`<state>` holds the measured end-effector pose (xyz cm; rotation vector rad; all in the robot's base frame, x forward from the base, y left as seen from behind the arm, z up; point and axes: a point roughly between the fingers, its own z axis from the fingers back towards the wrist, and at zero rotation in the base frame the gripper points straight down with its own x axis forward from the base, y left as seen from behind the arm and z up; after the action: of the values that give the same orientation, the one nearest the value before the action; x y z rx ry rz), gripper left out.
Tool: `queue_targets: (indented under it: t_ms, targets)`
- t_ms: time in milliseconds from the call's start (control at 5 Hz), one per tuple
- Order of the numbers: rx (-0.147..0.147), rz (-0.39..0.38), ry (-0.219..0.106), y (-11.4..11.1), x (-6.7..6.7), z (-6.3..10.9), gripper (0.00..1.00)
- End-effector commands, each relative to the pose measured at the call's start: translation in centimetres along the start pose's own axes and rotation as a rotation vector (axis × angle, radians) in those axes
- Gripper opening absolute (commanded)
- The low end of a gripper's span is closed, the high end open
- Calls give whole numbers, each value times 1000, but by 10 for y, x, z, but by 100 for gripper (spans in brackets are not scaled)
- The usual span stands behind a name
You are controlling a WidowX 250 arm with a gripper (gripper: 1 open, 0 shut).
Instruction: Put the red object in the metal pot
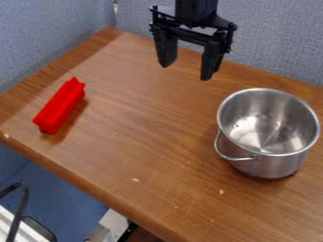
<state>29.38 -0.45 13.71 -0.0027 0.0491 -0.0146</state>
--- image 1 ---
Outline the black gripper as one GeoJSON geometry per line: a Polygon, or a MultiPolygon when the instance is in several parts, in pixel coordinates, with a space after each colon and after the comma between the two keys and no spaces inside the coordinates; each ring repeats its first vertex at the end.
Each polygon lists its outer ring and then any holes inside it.
{"type": "Polygon", "coordinates": [[[225,53],[231,51],[238,25],[218,15],[219,0],[174,0],[173,7],[150,8],[158,60],[170,67],[178,57],[178,40],[206,45],[202,54],[201,79],[218,72],[225,53]]]}

